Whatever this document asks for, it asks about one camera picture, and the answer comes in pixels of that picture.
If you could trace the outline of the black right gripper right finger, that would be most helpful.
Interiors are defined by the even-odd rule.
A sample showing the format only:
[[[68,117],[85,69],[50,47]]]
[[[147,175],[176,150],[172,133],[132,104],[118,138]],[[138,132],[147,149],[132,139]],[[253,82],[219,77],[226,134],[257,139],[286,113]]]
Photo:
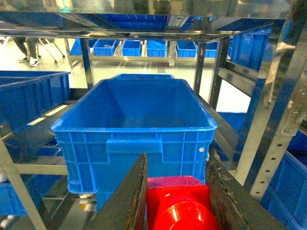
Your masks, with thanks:
[[[215,158],[206,163],[211,209],[222,230],[285,230]]]

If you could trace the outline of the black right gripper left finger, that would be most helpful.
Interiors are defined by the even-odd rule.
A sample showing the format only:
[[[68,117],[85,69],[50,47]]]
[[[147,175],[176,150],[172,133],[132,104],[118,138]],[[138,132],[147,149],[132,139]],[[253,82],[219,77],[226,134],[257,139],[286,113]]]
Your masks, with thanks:
[[[142,230],[148,159],[141,153],[113,195],[83,227],[85,230]]]

